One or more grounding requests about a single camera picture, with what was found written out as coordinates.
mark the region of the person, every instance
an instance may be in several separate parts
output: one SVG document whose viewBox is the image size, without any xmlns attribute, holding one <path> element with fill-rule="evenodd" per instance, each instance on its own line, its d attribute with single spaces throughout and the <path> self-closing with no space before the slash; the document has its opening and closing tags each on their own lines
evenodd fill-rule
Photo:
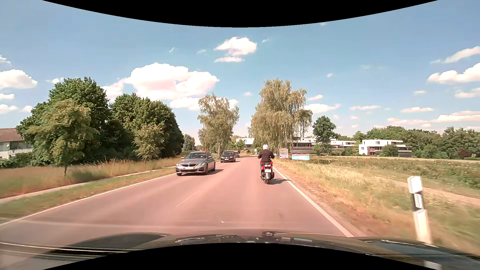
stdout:
<svg viewBox="0 0 480 270">
<path fill-rule="evenodd" d="M 258 157 L 260 159 L 260 169 L 262 168 L 262 163 L 270 163 L 272 159 L 275 158 L 275 155 L 272 151 L 270 151 L 270 147 L 268 145 L 264 145 L 263 150 L 258 153 Z"/>
</svg>

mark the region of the windshield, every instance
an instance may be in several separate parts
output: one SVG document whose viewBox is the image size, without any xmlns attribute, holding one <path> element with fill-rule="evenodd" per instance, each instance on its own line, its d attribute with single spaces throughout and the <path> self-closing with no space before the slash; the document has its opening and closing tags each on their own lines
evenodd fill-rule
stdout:
<svg viewBox="0 0 480 270">
<path fill-rule="evenodd" d="M 186 160 L 188 160 L 188 159 L 206 159 L 206 158 L 207 158 L 207 154 L 205 154 L 205 153 L 190 153 L 185 157 Z"/>
</svg>

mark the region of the gray bmw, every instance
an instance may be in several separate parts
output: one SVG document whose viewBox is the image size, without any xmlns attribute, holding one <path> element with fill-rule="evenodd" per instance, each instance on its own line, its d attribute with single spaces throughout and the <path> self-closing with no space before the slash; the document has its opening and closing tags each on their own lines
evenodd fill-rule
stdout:
<svg viewBox="0 0 480 270">
<path fill-rule="evenodd" d="M 175 168 L 178 176 L 183 173 L 198 173 L 207 175 L 208 172 L 215 171 L 215 158 L 211 152 L 196 151 L 189 153 L 180 160 Z"/>
</svg>

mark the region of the road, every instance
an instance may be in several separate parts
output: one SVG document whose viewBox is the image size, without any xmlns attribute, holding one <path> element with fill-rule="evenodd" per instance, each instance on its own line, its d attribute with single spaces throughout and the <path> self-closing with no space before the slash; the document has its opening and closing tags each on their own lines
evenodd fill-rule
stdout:
<svg viewBox="0 0 480 270">
<path fill-rule="evenodd" d="M 263 183 L 258 162 L 242 157 L 208 175 L 174 174 L 81 200 L 0 225 L 0 241 L 70 245 L 116 233 L 247 228 L 344 236 L 278 173 Z"/>
</svg>

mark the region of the tall grass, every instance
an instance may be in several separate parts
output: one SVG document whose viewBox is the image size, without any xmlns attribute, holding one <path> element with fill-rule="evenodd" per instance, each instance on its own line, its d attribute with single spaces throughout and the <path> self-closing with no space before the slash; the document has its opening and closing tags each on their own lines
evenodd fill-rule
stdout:
<svg viewBox="0 0 480 270">
<path fill-rule="evenodd" d="M 0 198 L 6 198 L 59 186 L 78 184 L 136 172 L 175 166 L 180 158 L 130 161 L 112 160 L 94 165 L 71 166 L 63 177 L 63 168 L 25 167 L 0 170 Z"/>
</svg>

